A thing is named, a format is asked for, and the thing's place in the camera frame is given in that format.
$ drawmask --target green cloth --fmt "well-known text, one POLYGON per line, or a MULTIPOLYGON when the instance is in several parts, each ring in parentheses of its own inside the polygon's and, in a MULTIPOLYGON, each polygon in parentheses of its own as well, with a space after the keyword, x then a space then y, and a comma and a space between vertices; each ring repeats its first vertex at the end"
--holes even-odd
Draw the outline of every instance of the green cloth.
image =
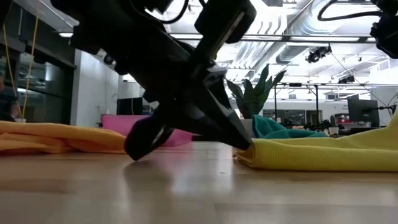
POLYGON ((324 138, 323 132, 287 129, 273 119, 254 115, 252 128, 256 138, 260 139, 292 139, 292 138, 324 138))

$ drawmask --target yellow cloth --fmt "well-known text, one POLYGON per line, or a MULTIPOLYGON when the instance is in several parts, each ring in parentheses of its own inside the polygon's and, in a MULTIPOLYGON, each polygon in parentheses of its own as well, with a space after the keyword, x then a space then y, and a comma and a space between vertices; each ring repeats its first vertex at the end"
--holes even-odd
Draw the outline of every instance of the yellow cloth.
POLYGON ((99 128, 0 121, 0 154, 70 151, 124 154, 125 137, 99 128))
POLYGON ((398 171, 398 114, 384 129, 343 138, 253 139, 237 159, 257 169, 398 171))

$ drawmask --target wooden surface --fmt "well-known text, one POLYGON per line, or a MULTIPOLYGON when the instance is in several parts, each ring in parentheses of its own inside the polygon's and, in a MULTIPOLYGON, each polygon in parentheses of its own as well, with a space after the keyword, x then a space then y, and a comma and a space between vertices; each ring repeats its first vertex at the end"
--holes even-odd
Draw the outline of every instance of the wooden surface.
POLYGON ((39 223, 397 223, 398 174, 254 171, 224 144, 0 158, 0 219, 39 223))

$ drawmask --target potted plant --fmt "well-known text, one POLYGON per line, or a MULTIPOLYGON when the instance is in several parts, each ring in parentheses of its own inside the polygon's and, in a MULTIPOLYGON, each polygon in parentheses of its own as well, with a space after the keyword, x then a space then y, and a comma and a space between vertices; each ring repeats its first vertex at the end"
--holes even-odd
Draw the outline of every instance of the potted plant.
POLYGON ((253 88, 252 83, 245 79, 243 81, 244 93, 239 85, 227 80, 228 88, 232 91, 232 95, 236 99, 236 104, 239 111, 243 115, 243 126, 249 135, 254 136, 251 120, 253 115, 259 114, 268 99, 269 92, 278 84, 284 77, 286 70, 279 72, 275 78, 268 78, 269 64, 261 72, 258 84, 253 88))

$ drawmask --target computer screen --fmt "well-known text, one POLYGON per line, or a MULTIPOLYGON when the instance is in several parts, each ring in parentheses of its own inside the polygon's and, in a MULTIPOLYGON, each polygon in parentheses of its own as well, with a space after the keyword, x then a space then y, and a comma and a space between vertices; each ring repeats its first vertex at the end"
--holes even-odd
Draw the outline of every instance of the computer screen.
POLYGON ((376 100, 348 99, 349 120, 354 122, 371 122, 372 127, 380 126, 379 110, 376 100))

